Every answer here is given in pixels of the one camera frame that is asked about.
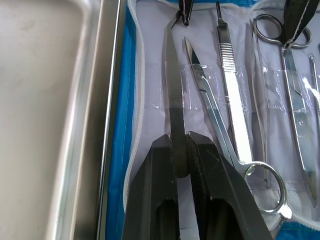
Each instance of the white fabric pouch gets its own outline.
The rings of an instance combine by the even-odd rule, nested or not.
[[[286,101],[284,72],[279,47],[275,44],[259,41],[261,51],[258,56],[255,37],[252,37],[250,20],[260,14],[270,14],[283,21],[284,0],[261,0],[254,6],[239,7],[234,4],[221,4],[223,20],[228,23],[233,52],[235,56],[238,83],[240,86],[242,107],[250,135],[250,143],[255,161],[263,161],[261,133],[257,111],[262,116],[264,129],[268,125],[269,158],[268,163],[281,175],[287,191],[287,202],[292,209],[292,219],[307,227],[320,231],[320,209],[313,207],[307,194],[306,182],[297,155],[290,122],[290,108]],[[170,134],[169,116],[166,116],[168,100],[164,86],[163,45],[165,29],[174,17],[178,4],[156,0],[128,0],[128,7],[136,25],[136,79],[135,102],[132,127],[130,160],[123,187],[123,206],[126,209],[130,182],[147,156],[154,140],[164,134]],[[305,114],[312,128],[312,148],[314,162],[319,172],[319,126],[317,125],[316,97],[312,81],[309,53],[314,54],[317,71],[320,73],[320,13],[316,12],[308,24],[312,34],[310,45],[304,49],[292,49],[299,84],[303,90],[306,108]],[[193,6],[190,25],[184,26],[178,21],[172,29],[175,48],[181,64],[184,97],[185,130],[193,131],[211,138],[216,137],[208,116],[203,110],[201,99],[191,74],[186,54],[184,38],[187,37],[201,65],[206,66],[205,73],[210,79],[214,97],[226,128],[228,129],[227,104],[218,49],[216,27],[218,18],[215,3],[196,3]],[[279,31],[266,21],[259,23],[259,29],[270,37],[276,37]],[[253,91],[258,106],[255,107]],[[249,187],[257,205],[263,209],[273,208],[279,200],[279,187],[270,178],[267,188],[264,173],[258,171],[248,179]],[[178,204],[181,239],[199,239],[198,226],[189,177],[179,178]],[[281,222],[281,216],[262,214],[269,230],[275,229]]]

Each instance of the black scissors handle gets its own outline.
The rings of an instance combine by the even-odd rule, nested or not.
[[[257,22],[259,20],[269,20],[270,22],[272,22],[273,24],[277,25],[280,27],[280,35],[277,37],[268,37],[266,35],[264,35],[258,28]],[[280,45],[280,46],[284,46],[285,42],[286,42],[286,36],[285,36],[285,30],[284,30],[284,25],[279,21],[279,19],[277,19],[276,17],[269,15],[269,14],[261,14],[258,15],[255,20],[254,20],[254,28],[256,29],[256,33],[258,35],[258,37],[269,44],[275,44],[275,45]],[[290,47],[293,49],[305,49],[306,47],[309,46],[309,44],[312,41],[312,36],[311,36],[311,31],[309,30],[309,28],[305,28],[303,30],[303,34],[305,36],[306,42],[299,44],[296,42],[293,42],[292,44],[290,44]]]

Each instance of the scissors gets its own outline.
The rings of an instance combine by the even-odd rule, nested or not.
[[[261,19],[269,20],[280,26],[280,35],[275,38],[265,36],[258,28],[257,22]],[[316,161],[312,154],[314,143],[311,139],[313,130],[310,127],[306,115],[306,104],[299,85],[299,78],[291,49],[305,49],[312,41],[310,30],[306,27],[303,34],[306,43],[291,43],[285,47],[285,32],[283,24],[274,16],[261,14],[254,20],[254,28],[257,36],[264,42],[279,47],[282,70],[284,71],[285,89],[289,103],[289,115],[298,160],[303,169],[303,177],[307,183],[307,192],[314,207],[318,205],[318,183],[316,175]]]
[[[229,138],[227,129],[222,119],[222,115],[219,111],[217,102],[212,93],[211,87],[209,85],[208,79],[204,73],[203,67],[200,65],[199,59],[191,46],[188,39],[184,38],[184,43],[186,47],[186,52],[188,56],[188,60],[191,64],[191,70],[193,74],[194,81],[197,85],[199,93],[201,95],[202,101],[206,107],[206,110],[209,114],[211,123],[213,125],[213,129],[217,140],[219,142],[221,152],[224,158],[236,169],[236,171],[245,178],[247,175],[252,173],[252,170],[255,166],[262,166],[263,168],[267,168],[274,175],[277,183],[280,188],[280,200],[277,206],[274,209],[262,209],[259,208],[260,211],[266,214],[281,214],[283,217],[290,219],[292,216],[292,211],[287,204],[287,192],[286,186],[284,184],[281,176],[276,172],[276,170],[270,166],[269,164],[262,161],[253,161],[251,157],[251,162],[240,162],[236,155],[236,152],[233,148],[232,142]]]

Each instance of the metal tray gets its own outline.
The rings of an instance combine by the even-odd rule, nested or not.
[[[0,1],[0,239],[103,232],[123,6]]]

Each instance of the blue fabric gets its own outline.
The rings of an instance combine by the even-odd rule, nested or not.
[[[285,222],[276,240],[316,240],[320,239],[320,232],[305,227],[297,222]]]
[[[127,7],[108,184],[105,226],[106,239],[108,240],[121,239],[125,220],[122,195],[126,170],[130,158],[134,112],[135,72],[136,26]]]

